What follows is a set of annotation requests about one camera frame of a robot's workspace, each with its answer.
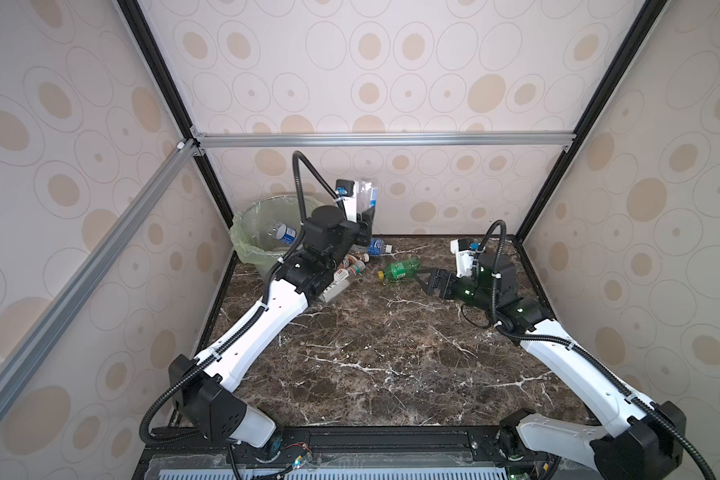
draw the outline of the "silver horizontal bar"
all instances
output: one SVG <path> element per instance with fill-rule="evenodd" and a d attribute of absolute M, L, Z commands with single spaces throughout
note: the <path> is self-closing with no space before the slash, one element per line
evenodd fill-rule
<path fill-rule="evenodd" d="M 184 143 L 181 150 L 174 151 L 173 155 L 163 162 L 117 219 L 112 230 L 72 275 L 66 287 L 39 318 L 27 339 L 0 366 L 0 420 L 83 308 L 91 293 L 96 290 L 117 257 L 123 253 L 130 239 L 163 197 L 186 161 L 192 158 L 196 151 L 194 142 L 184 140 Z"/>
<path fill-rule="evenodd" d="M 421 132 L 377 134 L 202 134 L 202 148 L 381 147 L 413 145 L 570 145 L 572 131 Z"/>

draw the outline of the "brown marble surface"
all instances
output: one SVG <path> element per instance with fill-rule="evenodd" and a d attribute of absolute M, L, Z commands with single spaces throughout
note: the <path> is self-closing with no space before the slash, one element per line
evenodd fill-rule
<path fill-rule="evenodd" d="M 368 268 L 329 304 L 309 307 L 253 363 L 235 395 L 284 426 L 493 425 L 521 407 L 582 421 L 584 404 L 546 366 L 458 304 L 427 297 L 413 280 L 383 284 L 376 271 L 410 255 L 422 268 L 455 268 L 450 237 L 385 238 L 395 254 Z M 514 247 L 521 296 L 533 296 Z M 211 341 L 261 295 L 239 264 Z M 481 312 L 466 308 L 477 322 Z"/>

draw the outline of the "plastic bag liner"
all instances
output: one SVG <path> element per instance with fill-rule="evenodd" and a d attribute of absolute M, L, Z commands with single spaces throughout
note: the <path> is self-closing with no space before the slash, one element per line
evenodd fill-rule
<path fill-rule="evenodd" d="M 323 205 L 308 196 L 304 197 L 304 203 L 307 216 Z M 277 195 L 255 202 L 242 214 L 235 215 L 234 225 L 230 228 L 230 238 L 240 261 L 255 265 L 262 278 L 272 268 L 277 257 L 288 251 L 288 245 L 266 232 L 273 220 L 290 226 L 296 232 L 301 229 L 295 195 Z"/>

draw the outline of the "trash can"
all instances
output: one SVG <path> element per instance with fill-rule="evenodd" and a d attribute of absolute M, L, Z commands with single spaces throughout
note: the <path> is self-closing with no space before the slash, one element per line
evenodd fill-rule
<path fill-rule="evenodd" d="M 322 204 L 312 197 L 304 197 L 307 216 Z M 259 200 L 242 214 L 235 215 L 230 228 L 230 238 L 240 261 L 253 264 L 264 275 L 272 268 L 277 257 L 288 251 L 288 245 L 266 234 L 265 230 L 275 220 L 290 226 L 296 232 L 301 228 L 298 216 L 298 198 L 295 195 L 277 195 Z"/>

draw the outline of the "black frame post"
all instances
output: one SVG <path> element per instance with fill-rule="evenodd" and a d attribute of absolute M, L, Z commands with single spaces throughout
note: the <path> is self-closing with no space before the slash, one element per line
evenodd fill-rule
<path fill-rule="evenodd" d="M 152 76 L 154 77 L 155 82 L 157 82 L 157 86 L 163 93 L 163 98 L 166 100 L 168 108 L 170 109 L 173 118 L 176 120 L 176 124 L 179 126 L 182 136 L 184 138 L 195 139 L 194 134 L 192 134 L 192 119 L 190 118 L 190 114 L 184 107 L 181 95 L 179 94 L 178 89 L 176 89 L 176 84 L 173 82 L 173 78 L 170 76 L 168 66 L 165 63 L 165 59 L 163 59 L 160 48 L 155 42 L 155 38 L 152 35 L 149 25 L 146 23 L 144 12 L 141 11 L 138 1 L 117 0 L 117 4 L 120 6 L 120 10 L 123 12 L 123 16 L 125 17 L 126 22 L 128 22 L 130 30 L 134 34 L 136 43 L 138 43 L 139 48 L 141 48 L 141 53 L 152 71 Z M 195 157 L 195 163 L 197 164 L 198 169 L 200 169 L 200 173 L 202 178 L 205 180 L 206 185 L 208 185 L 208 190 L 210 190 L 211 195 L 216 202 L 216 206 L 219 207 L 219 212 L 221 212 L 221 216 L 224 218 L 227 228 L 229 228 L 232 226 L 232 218 L 234 217 L 232 214 L 232 208 L 224 195 L 221 183 L 219 183 L 219 178 L 216 176 L 216 172 L 213 171 L 213 167 L 211 166 L 211 162 L 208 160 L 208 156 L 202 149 L 200 149 L 200 152 L 202 154 L 201 156 Z"/>
<path fill-rule="evenodd" d="M 653 23 L 659 17 L 659 14 L 661 14 L 666 3 L 667 0 L 646 0 L 645 4 L 643 4 L 640 13 L 637 14 L 637 18 L 635 18 L 630 30 L 624 37 L 619 51 L 616 52 L 614 60 L 606 70 L 603 80 L 600 82 L 592 99 L 586 106 L 584 114 L 581 115 L 576 129 L 574 129 L 576 139 L 574 139 L 571 146 L 567 150 L 564 150 L 558 157 L 557 163 L 555 163 L 549 177 L 547 177 L 547 180 L 544 182 L 544 186 L 541 187 L 536 200 L 534 200 L 533 205 L 531 205 L 528 215 L 526 215 L 523 223 L 520 225 L 515 235 L 520 244 L 528 237 L 530 229 L 533 228 L 536 220 L 538 220 L 541 215 L 541 211 L 552 197 L 557 185 L 562 180 L 563 175 L 565 175 L 570 162 L 576 157 L 582 144 L 586 141 L 600 113 L 603 112 L 611 95 L 614 94 L 616 87 L 619 82 L 621 82 L 624 73 L 634 60 L 635 55 L 640 50 L 640 46 L 643 44 L 643 40 L 645 40 L 648 32 L 650 32 Z"/>

